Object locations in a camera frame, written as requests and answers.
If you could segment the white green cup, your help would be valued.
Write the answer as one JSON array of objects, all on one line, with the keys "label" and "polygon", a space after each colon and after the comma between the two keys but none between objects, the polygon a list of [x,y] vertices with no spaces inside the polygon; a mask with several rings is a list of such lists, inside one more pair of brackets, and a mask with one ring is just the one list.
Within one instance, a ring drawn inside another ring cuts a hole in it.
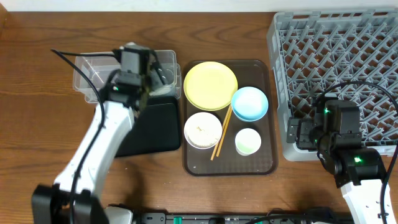
[{"label": "white green cup", "polygon": [[240,130],[235,136],[236,151],[241,156],[249,156],[257,152],[262,140],[260,134],[251,128]]}]

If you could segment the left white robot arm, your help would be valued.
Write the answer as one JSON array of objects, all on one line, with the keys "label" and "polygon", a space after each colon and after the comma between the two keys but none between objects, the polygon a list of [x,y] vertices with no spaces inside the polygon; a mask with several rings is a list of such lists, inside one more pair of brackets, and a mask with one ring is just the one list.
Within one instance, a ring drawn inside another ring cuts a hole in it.
[{"label": "left white robot arm", "polygon": [[94,83],[67,57],[55,51],[89,84],[97,97],[95,115],[76,153],[54,180],[38,185],[31,198],[34,223],[132,223],[132,210],[103,207],[100,197],[109,168],[126,135],[147,106],[151,92],[165,84],[155,52],[134,42],[110,56],[120,68],[110,72],[104,86]]}]

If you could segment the white rice bowl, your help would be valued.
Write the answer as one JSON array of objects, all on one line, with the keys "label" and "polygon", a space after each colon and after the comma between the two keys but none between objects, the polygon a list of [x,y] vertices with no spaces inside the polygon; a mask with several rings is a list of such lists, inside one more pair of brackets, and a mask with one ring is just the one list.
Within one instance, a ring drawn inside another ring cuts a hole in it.
[{"label": "white rice bowl", "polygon": [[209,149],[215,146],[221,139],[222,132],[219,119],[207,112],[191,115],[183,129],[185,139],[196,149]]}]

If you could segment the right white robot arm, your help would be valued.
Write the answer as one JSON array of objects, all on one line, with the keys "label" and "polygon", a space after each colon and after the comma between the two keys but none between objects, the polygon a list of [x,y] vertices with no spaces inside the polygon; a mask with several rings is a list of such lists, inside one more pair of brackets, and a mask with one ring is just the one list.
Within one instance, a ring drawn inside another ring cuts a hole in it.
[{"label": "right white robot arm", "polygon": [[315,152],[335,179],[355,223],[395,223],[387,169],[380,153],[361,143],[356,103],[328,97],[316,105],[312,119],[290,118],[287,143]]}]

